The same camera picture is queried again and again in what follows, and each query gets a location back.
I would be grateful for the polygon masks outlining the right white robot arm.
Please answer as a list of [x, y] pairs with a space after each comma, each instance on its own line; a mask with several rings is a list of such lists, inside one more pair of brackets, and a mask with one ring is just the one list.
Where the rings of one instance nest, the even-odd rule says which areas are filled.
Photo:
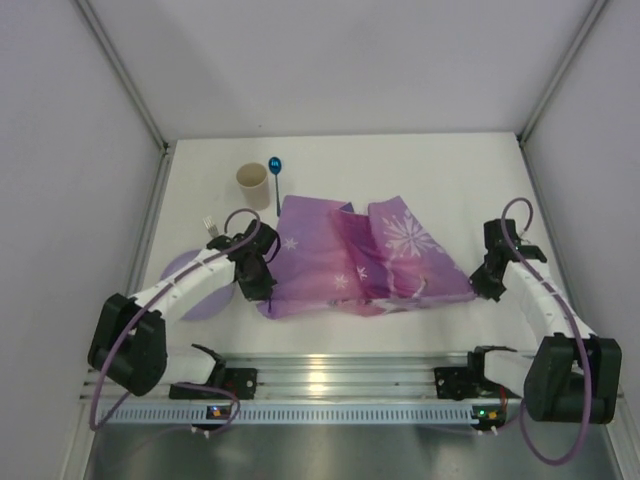
[[483, 262], [470, 277], [473, 290], [488, 300], [511, 298], [538, 347], [531, 358], [509, 347], [478, 347], [468, 355], [469, 366], [521, 397], [535, 421], [579, 423], [589, 398], [590, 423], [609, 423], [618, 395], [619, 344], [578, 317], [551, 279], [545, 255], [522, 242], [514, 220], [486, 222], [484, 243]]

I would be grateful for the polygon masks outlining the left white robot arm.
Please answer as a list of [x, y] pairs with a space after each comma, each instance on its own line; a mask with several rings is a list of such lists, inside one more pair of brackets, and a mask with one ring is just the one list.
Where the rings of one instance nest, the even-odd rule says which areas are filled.
[[243, 233], [219, 235], [185, 266], [131, 297], [114, 294], [101, 310], [88, 352], [95, 369], [137, 397], [169, 385], [186, 398], [187, 383], [201, 392], [223, 386], [226, 361], [214, 350], [191, 344], [170, 347], [167, 331], [195, 306], [221, 290], [239, 286], [249, 302], [271, 299], [277, 281], [270, 260], [281, 247], [269, 225], [252, 220]]

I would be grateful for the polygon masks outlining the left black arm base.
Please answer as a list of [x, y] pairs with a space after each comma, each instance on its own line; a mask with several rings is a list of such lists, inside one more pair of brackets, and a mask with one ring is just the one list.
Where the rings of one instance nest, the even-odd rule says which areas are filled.
[[[258, 370], [255, 368], [225, 367], [213, 374], [213, 379], [207, 383], [207, 386], [232, 393], [239, 400], [252, 400], [255, 396], [257, 380]], [[169, 398], [171, 400], [212, 400], [226, 399], [226, 396], [171, 385]]]

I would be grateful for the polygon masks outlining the purple Frozen placemat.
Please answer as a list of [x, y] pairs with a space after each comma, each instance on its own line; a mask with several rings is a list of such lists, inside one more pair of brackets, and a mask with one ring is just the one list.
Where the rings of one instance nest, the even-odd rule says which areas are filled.
[[401, 197], [368, 205], [288, 195], [269, 270], [277, 284], [258, 304], [269, 319], [311, 311], [372, 317], [469, 302], [467, 275]]

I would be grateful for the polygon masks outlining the lilac plastic plate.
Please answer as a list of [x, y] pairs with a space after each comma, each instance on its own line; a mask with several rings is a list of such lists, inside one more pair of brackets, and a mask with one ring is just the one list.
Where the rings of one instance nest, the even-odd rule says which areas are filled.
[[[163, 280], [178, 270], [185, 267], [194, 260], [199, 250], [189, 250], [175, 257], [163, 270], [160, 279]], [[200, 301], [187, 311], [182, 320], [184, 321], [205, 321], [221, 313], [231, 302], [234, 296], [235, 285], [230, 284], [224, 288], [211, 292], [206, 298]]]

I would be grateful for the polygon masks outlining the beige paper cup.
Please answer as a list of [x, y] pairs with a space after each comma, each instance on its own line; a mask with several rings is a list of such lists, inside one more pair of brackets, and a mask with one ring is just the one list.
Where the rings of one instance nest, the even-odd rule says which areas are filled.
[[236, 172], [236, 182], [249, 208], [261, 211], [270, 204], [267, 168], [260, 163], [247, 163]]

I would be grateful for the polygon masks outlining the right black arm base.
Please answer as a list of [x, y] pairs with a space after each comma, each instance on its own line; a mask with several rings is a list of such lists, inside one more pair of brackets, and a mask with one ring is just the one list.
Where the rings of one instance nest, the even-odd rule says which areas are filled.
[[492, 351], [514, 349], [499, 346], [478, 346], [469, 351], [463, 366], [437, 367], [434, 369], [435, 386], [439, 399], [461, 401], [465, 399], [507, 399], [518, 398], [506, 387], [488, 380], [484, 376], [485, 356]]

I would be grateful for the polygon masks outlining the blue metal spoon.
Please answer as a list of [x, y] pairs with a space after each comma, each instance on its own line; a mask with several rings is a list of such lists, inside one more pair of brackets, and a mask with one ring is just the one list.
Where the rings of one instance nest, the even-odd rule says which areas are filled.
[[275, 199], [276, 199], [276, 216], [280, 217], [281, 215], [281, 199], [280, 199], [280, 188], [279, 188], [279, 175], [282, 171], [282, 161], [280, 158], [273, 156], [268, 161], [268, 169], [269, 172], [274, 177], [274, 186], [275, 186]]

